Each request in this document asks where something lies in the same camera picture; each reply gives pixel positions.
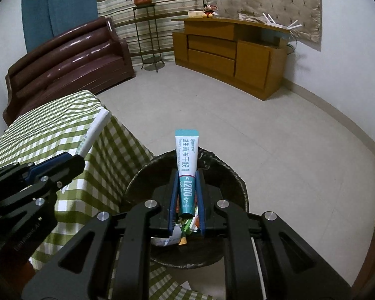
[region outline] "baseboard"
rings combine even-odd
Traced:
[[[364,145],[374,154],[375,156],[375,141],[364,132],[356,123],[354,123],[349,117],[343,114],[341,111],[336,109],[330,103],[318,97],[316,94],[308,91],[306,88],[299,86],[298,84],[283,78],[282,84],[295,94],[308,100],[318,108],[322,109],[325,113],[337,120],[341,125],[347,128],[353,133]]]

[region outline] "white and teal tube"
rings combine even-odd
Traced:
[[[179,172],[179,216],[194,217],[199,132],[195,129],[175,131],[176,159]]]

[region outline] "mickey mouse toy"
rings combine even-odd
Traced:
[[[212,18],[214,17],[214,11],[217,10],[217,7],[211,4],[204,5],[203,18]]]

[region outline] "sofa backrest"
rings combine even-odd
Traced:
[[[54,80],[100,58],[113,49],[111,23],[105,17],[54,37],[26,54],[8,70],[17,99],[25,100]]]

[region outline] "green and white tablecloth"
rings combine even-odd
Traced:
[[[89,91],[55,100],[19,117],[0,138],[0,167],[38,164],[63,152],[75,154],[96,114],[105,106]],[[114,116],[85,157],[83,173],[57,192],[57,227],[31,258],[40,269],[91,217],[117,213],[123,193],[138,170],[153,158]],[[161,265],[151,263],[150,299],[213,299],[178,285]]]

